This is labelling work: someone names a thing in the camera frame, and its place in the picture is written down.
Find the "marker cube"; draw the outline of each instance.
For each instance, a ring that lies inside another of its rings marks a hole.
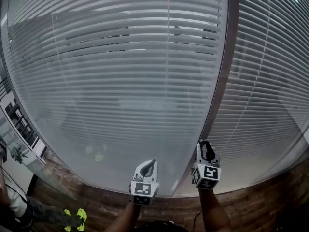
[[[221,168],[197,164],[192,176],[197,188],[213,190],[220,181]]]
[[[131,193],[134,204],[151,205],[159,189],[157,182],[131,181]]]

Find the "yellow shoe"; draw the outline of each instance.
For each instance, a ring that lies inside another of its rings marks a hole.
[[[71,216],[71,212],[69,210],[64,210],[64,213]],[[67,226],[64,228],[66,231],[71,231],[71,227],[70,226]]]
[[[83,223],[81,226],[77,227],[79,231],[85,230],[85,222],[87,220],[87,213],[83,209],[78,209],[77,215],[76,215]]]

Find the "gray pants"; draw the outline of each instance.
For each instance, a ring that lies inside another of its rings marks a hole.
[[[61,225],[63,227],[79,227],[82,221],[76,216],[69,216],[63,210],[47,206],[40,201],[27,196],[29,203],[25,214],[20,218],[23,224],[29,224],[33,218],[33,222],[44,222],[50,224]]]

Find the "forearm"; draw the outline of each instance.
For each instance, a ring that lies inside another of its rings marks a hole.
[[[130,232],[134,229],[140,214],[140,205],[130,202],[122,214],[107,228],[105,232]]]
[[[5,180],[3,176],[3,169],[2,169],[2,160],[0,160],[0,203],[4,206],[10,205],[10,200],[8,196],[8,192],[5,185]]]
[[[231,232],[228,215],[210,190],[198,189],[207,232]]]

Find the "white shirt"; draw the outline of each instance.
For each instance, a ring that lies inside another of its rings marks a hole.
[[[9,176],[7,176],[5,173],[3,173],[3,175],[4,175],[5,184],[7,184],[8,186],[10,186],[11,188],[15,190],[13,191],[11,188],[6,186],[6,190],[8,192],[8,196],[10,200],[10,209],[14,212],[17,218],[20,218],[21,216],[24,215],[26,208],[27,208],[27,204],[23,201],[20,195],[25,200],[27,200],[27,198],[24,192],[15,184],[15,182]]]

